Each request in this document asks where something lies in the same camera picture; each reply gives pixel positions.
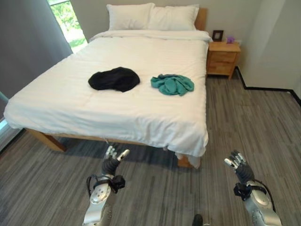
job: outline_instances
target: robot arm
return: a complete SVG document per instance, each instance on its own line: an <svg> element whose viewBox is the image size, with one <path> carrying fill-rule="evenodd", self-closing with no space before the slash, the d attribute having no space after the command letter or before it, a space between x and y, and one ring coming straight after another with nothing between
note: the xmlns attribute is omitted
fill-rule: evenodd
<svg viewBox="0 0 301 226"><path fill-rule="evenodd" d="M245 202L254 226L282 226L274 202L267 196L268 188L254 178L254 173L241 153L234 151L225 163L232 167L240 181L234 194Z"/></svg>
<svg viewBox="0 0 301 226"><path fill-rule="evenodd" d="M116 193L125 186L125 180L121 175L115 176L117 167L121 160L129 154L125 150L118 157L115 149L110 146L106 152L102 164L102 175L97 177L91 194L89 179L87 180L88 192L90 195L90 206L85 214L83 226L109 226L112 218L112 207L115 203Z"/></svg>

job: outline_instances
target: window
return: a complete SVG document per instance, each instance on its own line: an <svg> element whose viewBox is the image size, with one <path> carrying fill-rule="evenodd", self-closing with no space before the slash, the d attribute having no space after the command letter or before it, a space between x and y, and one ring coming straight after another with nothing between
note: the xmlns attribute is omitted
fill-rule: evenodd
<svg viewBox="0 0 301 226"><path fill-rule="evenodd" d="M8 98L0 91L0 107L1 109L0 115L0 153L3 148L20 132L20 129L12 129L6 122L6 120L2 117L4 112L4 106L8 102Z"/></svg>
<svg viewBox="0 0 301 226"><path fill-rule="evenodd" d="M73 53L87 45L70 0L48 0L49 5Z"/></svg>

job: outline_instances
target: black wrist strap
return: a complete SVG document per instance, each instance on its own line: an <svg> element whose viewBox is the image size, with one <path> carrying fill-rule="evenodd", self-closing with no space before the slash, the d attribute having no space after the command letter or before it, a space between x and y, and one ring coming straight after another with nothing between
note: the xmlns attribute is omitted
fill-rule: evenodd
<svg viewBox="0 0 301 226"><path fill-rule="evenodd" d="M108 184L110 186L111 190L114 193L117 193L119 189L125 187L126 181L124 180L123 176L117 175L113 179L107 178L105 180L97 181L94 184L93 189L95 189L97 186L102 185L102 184Z"/></svg>
<svg viewBox="0 0 301 226"><path fill-rule="evenodd" d="M234 194L236 196L240 196L243 201L245 201L247 198L250 197L252 190L259 190L259 191L263 192L264 194L267 193L267 191L265 190L264 187L252 186L252 185L247 186L247 185L241 184L241 183L236 183L235 187L233 189Z"/></svg>

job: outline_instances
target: cable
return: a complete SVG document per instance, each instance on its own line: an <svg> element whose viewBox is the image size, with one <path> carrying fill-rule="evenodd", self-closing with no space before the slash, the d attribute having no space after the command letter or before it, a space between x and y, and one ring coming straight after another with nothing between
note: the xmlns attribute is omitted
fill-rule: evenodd
<svg viewBox="0 0 301 226"><path fill-rule="evenodd" d="M87 185L87 190L88 190L88 195L89 195L89 197L91 197L90 184L91 184L91 179L92 179L92 178L95 178L96 181L98 181L98 176L95 175L95 174L92 174L91 176L87 177L86 185Z"/></svg>
<svg viewBox="0 0 301 226"><path fill-rule="evenodd" d="M103 139L105 140L105 142L106 142L108 145L110 145L108 139L106 139L105 137L103 137Z"/></svg>
<svg viewBox="0 0 301 226"><path fill-rule="evenodd" d="M269 196L270 196L270 198L271 198L273 210L274 210L274 212L276 213L276 208L275 208L274 200L273 200L273 197L272 197L272 194L271 194L271 191L269 190L269 188L268 188L262 181L259 181L259 180L257 180L257 179L254 179L254 181L256 181L256 182L262 184L262 185L265 187L265 189L268 191Z"/></svg>

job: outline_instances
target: wooden nightstand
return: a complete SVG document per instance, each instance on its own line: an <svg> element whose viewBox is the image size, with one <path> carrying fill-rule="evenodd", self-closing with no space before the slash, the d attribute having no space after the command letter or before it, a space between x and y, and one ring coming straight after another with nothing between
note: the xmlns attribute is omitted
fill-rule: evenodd
<svg viewBox="0 0 301 226"><path fill-rule="evenodd" d="M240 47L237 43L210 42L207 57L207 74L227 75L231 79L239 53Z"/></svg>

